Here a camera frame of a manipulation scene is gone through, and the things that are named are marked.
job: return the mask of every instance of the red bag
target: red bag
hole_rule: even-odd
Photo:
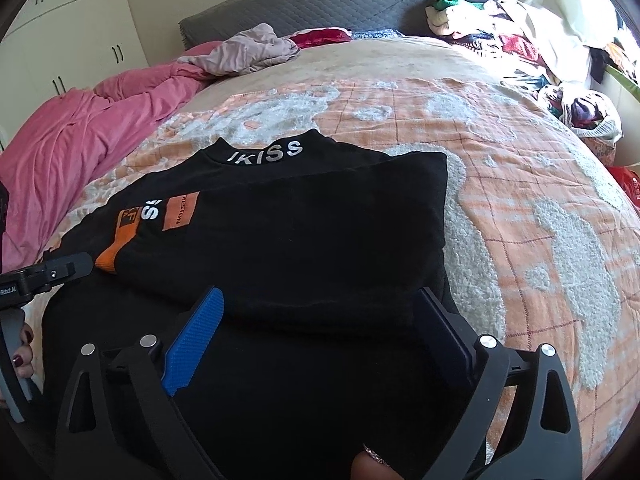
[[[629,168],[613,166],[607,169],[636,208],[640,208],[640,177]]]

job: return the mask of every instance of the white wardrobe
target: white wardrobe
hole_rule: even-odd
[[[71,88],[148,66],[127,0],[28,0],[0,43],[0,142]]]

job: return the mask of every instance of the hand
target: hand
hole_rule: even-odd
[[[33,351],[31,350],[33,330],[26,323],[20,332],[20,340],[22,341],[22,346],[15,351],[12,356],[12,362],[18,377],[27,379],[33,375],[33,365],[31,365],[31,361],[33,361]],[[0,393],[0,408],[6,408],[2,393]]]

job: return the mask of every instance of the finger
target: finger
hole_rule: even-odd
[[[31,328],[26,323],[22,327],[22,331],[20,332],[20,339],[25,345],[30,345],[33,342],[33,328]]]
[[[15,351],[14,357],[11,361],[15,368],[28,365],[33,360],[33,350],[30,346],[23,345]]]
[[[402,477],[363,451],[351,463],[351,480],[402,480]]]
[[[33,375],[33,365],[24,365],[17,368],[15,374],[23,379],[28,379]]]

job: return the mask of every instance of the white curtain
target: white curtain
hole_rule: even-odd
[[[609,0],[505,0],[503,7],[563,81],[588,84],[588,47],[603,48],[618,31]]]

